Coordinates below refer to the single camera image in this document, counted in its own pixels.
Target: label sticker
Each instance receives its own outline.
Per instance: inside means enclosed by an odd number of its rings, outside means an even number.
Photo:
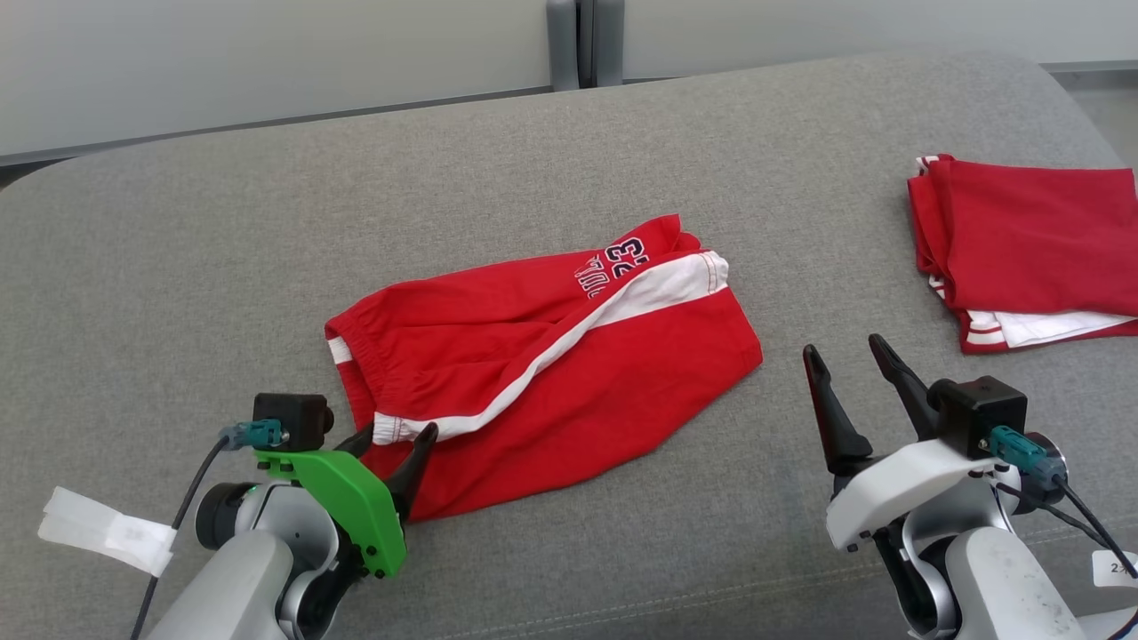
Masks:
[[[1131,564],[1138,566],[1138,553],[1123,551]],[[1095,586],[1129,586],[1138,589],[1138,580],[1130,577],[1113,551],[1102,549],[1090,555],[1090,564],[1095,569]]]

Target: teal connector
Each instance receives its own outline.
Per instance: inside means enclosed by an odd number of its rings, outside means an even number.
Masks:
[[[224,448],[226,451],[237,451],[242,446],[273,449],[288,440],[288,434],[281,428],[281,421],[274,418],[238,422],[225,427],[217,436],[229,437]]]
[[[992,429],[988,442],[992,456],[1034,477],[1047,491],[1056,489],[1056,475],[1066,478],[1062,461],[1048,458],[1046,449],[1009,427],[1001,425]]]

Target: gray cushion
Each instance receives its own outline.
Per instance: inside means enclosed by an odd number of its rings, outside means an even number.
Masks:
[[[1138,340],[964,358],[914,268],[913,158],[1118,166],[1037,66],[877,55],[216,133],[42,170],[0,194],[0,620],[7,638],[122,638],[146,576],[39,541],[55,485],[170,522],[259,391],[347,404],[323,322],[386,285],[602,246],[678,212],[732,265],[766,361],[657,452],[578,486],[410,527],[403,575],[345,599],[341,638],[901,638],[871,550],[830,547],[800,352],[879,452],[914,440],[866,348],[995,375],[1073,483],[1138,545]],[[223,457],[208,482],[256,479]],[[1017,520],[1077,613],[1114,602],[1091,543]],[[151,623],[208,558],[175,544]]]

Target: red athletic shorts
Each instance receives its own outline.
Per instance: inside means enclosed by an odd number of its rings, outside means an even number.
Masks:
[[[387,477],[429,422],[413,519],[568,486],[643,456],[762,360],[727,263],[649,221],[602,249],[403,282],[331,319],[363,462]]]

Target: black cable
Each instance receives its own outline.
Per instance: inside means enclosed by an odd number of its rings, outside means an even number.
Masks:
[[[198,467],[198,473],[195,474],[193,479],[190,481],[190,489],[185,492],[185,498],[182,499],[182,506],[178,508],[178,514],[174,516],[174,523],[170,525],[170,528],[178,531],[182,526],[182,520],[185,519],[185,512],[190,510],[190,502],[193,502],[193,494],[198,492],[198,486],[201,484],[201,478],[205,477],[206,470],[209,465],[213,463],[214,458],[221,452],[222,448],[229,443],[229,436],[222,436],[221,440],[214,444],[209,453],[206,453],[206,459],[201,461],[201,466]],[[154,590],[158,586],[158,576],[151,576],[150,583],[146,586],[146,594],[142,596],[142,605],[139,607],[139,617],[134,621],[134,631],[131,631],[131,640],[139,640],[142,635],[142,624],[146,622],[146,614],[150,610],[150,600],[154,599]]]
[[[1042,510],[1047,511],[1048,514],[1055,516],[1056,518],[1063,520],[1064,523],[1066,523],[1066,524],[1069,524],[1069,525],[1078,528],[1079,531],[1086,533],[1091,540],[1095,541],[1095,544],[1098,544],[1099,547],[1103,547],[1103,548],[1106,547],[1106,541],[1103,540],[1103,536],[1100,536],[1097,533],[1095,533],[1095,530],[1092,530],[1089,526],[1085,525],[1083,523],[1074,519],[1073,517],[1069,516],[1067,514],[1065,514],[1065,512],[1056,509],[1055,507],[1048,504],[1047,502],[1044,502],[1042,500],[1037,500],[1037,499],[1028,495],[1026,493],[1024,493],[1024,492],[1022,492],[1022,491],[1020,491],[1017,489],[1013,489],[1012,486],[1006,485],[1006,484],[1004,484],[1001,482],[996,483],[996,489],[1003,491],[1004,493],[1007,493],[1007,494],[1011,494],[1011,495],[1014,495],[1014,497],[1019,498],[1021,502],[1026,502],[1029,506],[1031,506],[1031,507],[1033,507],[1036,509],[1042,509]]]
[[[1098,518],[1095,517],[1095,514],[1090,512],[1090,509],[1087,507],[1086,503],[1083,503],[1082,499],[1079,498],[1079,494],[1077,494],[1074,490],[1071,489],[1071,485],[1066,483],[1066,479],[1064,479],[1063,476],[1059,475],[1056,475],[1052,479],[1055,481],[1056,486],[1058,486],[1059,491],[1062,491],[1063,494],[1066,495],[1067,500],[1070,500],[1071,503],[1074,504],[1074,508],[1079,509],[1079,512],[1082,514],[1082,517],[1087,518],[1087,522],[1090,523],[1090,526],[1095,527],[1095,531],[1098,532],[1098,535],[1103,536],[1103,541],[1106,542],[1106,547],[1111,551],[1114,551],[1114,556],[1119,559],[1119,563],[1121,563],[1122,566],[1125,567],[1127,573],[1130,574],[1130,577],[1138,580],[1138,569],[1135,569],[1133,564],[1130,563],[1130,558],[1127,558],[1127,555],[1122,552],[1122,548],[1120,548],[1119,543],[1115,542],[1113,538],[1111,538],[1111,534],[1106,533],[1106,527],[1103,526],[1103,523],[1098,522]]]

